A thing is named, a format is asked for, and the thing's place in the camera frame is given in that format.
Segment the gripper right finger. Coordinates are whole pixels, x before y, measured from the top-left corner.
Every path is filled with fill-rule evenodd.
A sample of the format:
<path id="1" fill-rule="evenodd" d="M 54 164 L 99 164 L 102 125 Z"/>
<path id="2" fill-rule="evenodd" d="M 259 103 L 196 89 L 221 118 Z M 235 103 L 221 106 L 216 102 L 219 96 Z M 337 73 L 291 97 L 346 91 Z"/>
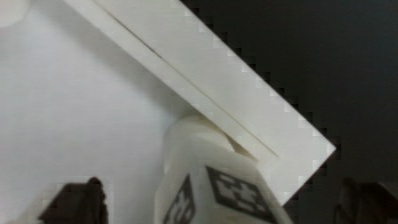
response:
<path id="1" fill-rule="evenodd" d="M 398 182 L 344 179 L 335 224 L 398 224 Z"/>

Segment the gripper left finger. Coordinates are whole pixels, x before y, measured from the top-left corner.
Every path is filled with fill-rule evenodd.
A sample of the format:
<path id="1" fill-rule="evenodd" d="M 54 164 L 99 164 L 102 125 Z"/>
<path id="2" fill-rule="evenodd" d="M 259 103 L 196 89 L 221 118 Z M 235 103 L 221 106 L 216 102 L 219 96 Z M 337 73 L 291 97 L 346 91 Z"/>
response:
<path id="1" fill-rule="evenodd" d="M 70 183 L 40 215 L 44 224 L 109 224 L 104 183 L 97 177 Z"/>

